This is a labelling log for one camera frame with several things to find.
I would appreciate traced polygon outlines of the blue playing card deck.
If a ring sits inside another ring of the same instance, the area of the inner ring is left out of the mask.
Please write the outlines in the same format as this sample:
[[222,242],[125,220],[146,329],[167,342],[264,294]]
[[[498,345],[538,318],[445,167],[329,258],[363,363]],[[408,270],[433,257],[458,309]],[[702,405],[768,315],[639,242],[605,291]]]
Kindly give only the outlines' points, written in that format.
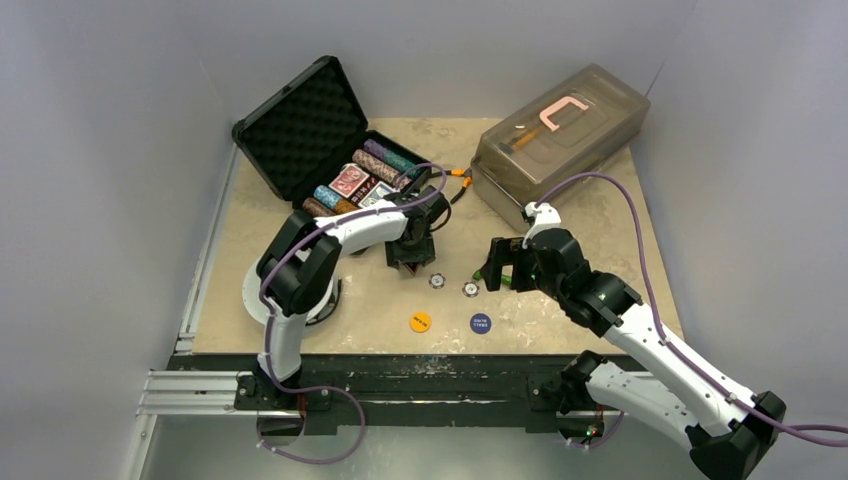
[[368,190],[358,202],[361,208],[369,207],[384,199],[387,195],[396,193],[396,190],[385,182],[379,181],[373,188]]

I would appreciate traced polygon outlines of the blue small blind button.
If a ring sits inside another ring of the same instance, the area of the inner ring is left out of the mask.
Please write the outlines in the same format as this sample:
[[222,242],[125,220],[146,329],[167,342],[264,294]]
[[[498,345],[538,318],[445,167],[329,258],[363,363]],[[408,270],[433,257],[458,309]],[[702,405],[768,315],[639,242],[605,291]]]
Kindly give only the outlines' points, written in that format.
[[469,320],[469,328],[472,332],[478,335],[489,333],[492,326],[493,323],[491,317],[482,312],[473,314]]

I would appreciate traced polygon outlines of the yellow big blind button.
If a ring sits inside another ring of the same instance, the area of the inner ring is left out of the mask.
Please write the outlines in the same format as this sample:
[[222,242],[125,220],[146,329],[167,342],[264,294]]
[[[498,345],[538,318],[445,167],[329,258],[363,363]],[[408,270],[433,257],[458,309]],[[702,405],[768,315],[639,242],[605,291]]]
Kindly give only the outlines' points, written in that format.
[[425,333],[432,326],[432,318],[426,312],[416,312],[409,319],[409,327],[416,333]]

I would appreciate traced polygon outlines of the triangular all-in button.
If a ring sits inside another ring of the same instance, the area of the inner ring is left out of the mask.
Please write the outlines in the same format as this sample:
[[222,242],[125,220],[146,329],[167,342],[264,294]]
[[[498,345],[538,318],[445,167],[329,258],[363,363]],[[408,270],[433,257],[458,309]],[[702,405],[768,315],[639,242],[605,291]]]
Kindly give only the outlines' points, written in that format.
[[420,264],[417,262],[404,262],[402,263],[402,267],[406,269],[412,276],[415,276],[421,268]]

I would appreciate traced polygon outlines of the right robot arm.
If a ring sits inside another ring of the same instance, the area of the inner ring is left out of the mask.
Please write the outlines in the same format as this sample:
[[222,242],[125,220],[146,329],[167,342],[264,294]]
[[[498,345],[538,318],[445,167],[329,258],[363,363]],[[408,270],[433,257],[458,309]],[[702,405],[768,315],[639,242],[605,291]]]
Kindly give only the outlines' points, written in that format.
[[538,290],[575,324],[626,352],[653,376],[646,381],[586,350],[540,387],[561,413],[591,403],[621,410],[665,434],[709,479],[746,479],[777,439],[774,422],[785,403],[772,392],[754,393],[716,369],[662,324],[636,290],[611,273],[591,268],[579,242],[562,228],[530,240],[496,237],[480,269],[497,291],[512,269],[516,292]]

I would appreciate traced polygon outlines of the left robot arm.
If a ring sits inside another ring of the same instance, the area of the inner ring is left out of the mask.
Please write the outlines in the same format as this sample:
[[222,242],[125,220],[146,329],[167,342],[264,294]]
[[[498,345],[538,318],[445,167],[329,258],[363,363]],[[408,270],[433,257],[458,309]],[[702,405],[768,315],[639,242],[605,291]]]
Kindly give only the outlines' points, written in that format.
[[315,401],[326,410],[337,394],[352,401],[343,388],[300,383],[303,338],[340,300],[339,261],[382,244],[389,267],[416,271],[435,260],[433,233],[451,209],[439,189],[427,186],[349,213],[292,213],[245,276],[243,304],[262,325],[263,340],[252,372],[237,380],[236,409],[305,410]]

